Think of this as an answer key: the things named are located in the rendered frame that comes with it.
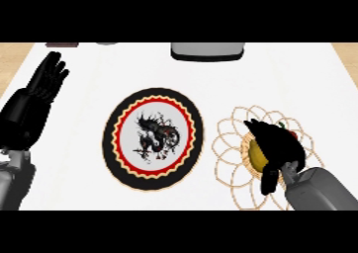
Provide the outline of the black red patterned plate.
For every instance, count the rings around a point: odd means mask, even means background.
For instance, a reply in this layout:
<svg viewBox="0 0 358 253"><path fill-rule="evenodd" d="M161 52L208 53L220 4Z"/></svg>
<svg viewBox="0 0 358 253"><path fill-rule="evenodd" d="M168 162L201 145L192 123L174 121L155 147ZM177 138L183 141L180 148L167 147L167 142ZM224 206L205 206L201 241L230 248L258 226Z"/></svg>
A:
<svg viewBox="0 0 358 253"><path fill-rule="evenodd" d="M190 99L165 88L131 94L102 137L103 160L118 181L142 191L168 188L190 172L201 148L202 119Z"/></svg>

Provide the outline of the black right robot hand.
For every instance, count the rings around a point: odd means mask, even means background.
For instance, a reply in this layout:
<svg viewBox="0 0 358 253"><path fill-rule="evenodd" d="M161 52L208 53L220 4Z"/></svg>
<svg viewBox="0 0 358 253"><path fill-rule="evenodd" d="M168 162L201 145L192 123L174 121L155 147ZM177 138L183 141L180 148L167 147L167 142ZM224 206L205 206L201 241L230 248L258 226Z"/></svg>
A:
<svg viewBox="0 0 358 253"><path fill-rule="evenodd" d="M297 171L304 168L304 150L291 132L279 126L257 120L244 122L269 161L263 168L261 194L267 196L276 191L279 172L288 162L297 162Z"/></svg>

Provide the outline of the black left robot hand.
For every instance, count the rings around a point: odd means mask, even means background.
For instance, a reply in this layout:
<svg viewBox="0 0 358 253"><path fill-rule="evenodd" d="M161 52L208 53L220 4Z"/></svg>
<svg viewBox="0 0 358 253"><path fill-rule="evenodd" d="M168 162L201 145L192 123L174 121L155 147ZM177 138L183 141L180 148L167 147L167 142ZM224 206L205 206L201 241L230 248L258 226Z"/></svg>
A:
<svg viewBox="0 0 358 253"><path fill-rule="evenodd" d="M60 53L51 51L31 81L11 95L0 112L0 149L28 150L37 143L68 75Z"/></svg>

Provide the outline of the yellow lemon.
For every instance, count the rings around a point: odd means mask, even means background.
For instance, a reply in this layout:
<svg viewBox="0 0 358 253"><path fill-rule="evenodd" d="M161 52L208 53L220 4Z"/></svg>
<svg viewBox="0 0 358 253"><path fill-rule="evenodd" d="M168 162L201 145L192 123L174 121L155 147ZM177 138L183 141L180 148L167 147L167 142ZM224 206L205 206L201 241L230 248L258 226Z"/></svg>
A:
<svg viewBox="0 0 358 253"><path fill-rule="evenodd" d="M249 142L248 157L249 157L252 168L255 169L257 172L263 172L263 169L269 163L269 160L263 154L261 148L255 140L251 140Z"/></svg>

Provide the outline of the grey black appliance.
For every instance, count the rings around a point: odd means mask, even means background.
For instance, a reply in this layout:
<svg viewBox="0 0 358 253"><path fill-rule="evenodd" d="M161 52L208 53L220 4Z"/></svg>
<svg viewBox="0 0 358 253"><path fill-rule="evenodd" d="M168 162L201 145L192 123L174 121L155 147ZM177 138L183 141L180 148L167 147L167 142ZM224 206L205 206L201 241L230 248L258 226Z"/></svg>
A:
<svg viewBox="0 0 358 253"><path fill-rule="evenodd" d="M173 42L171 57L198 62L238 60L244 54L244 45L242 42Z"/></svg>

